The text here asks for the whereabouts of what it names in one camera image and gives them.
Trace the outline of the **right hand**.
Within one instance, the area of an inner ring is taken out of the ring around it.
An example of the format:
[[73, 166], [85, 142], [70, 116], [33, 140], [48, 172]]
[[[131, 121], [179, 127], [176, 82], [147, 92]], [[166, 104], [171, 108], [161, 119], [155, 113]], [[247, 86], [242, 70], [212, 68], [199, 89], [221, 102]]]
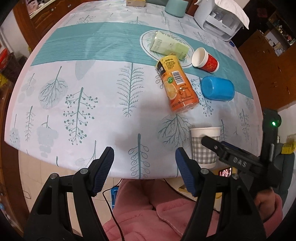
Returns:
[[262, 190], [254, 199], [262, 221], [268, 220], [275, 211], [275, 193], [272, 189]]

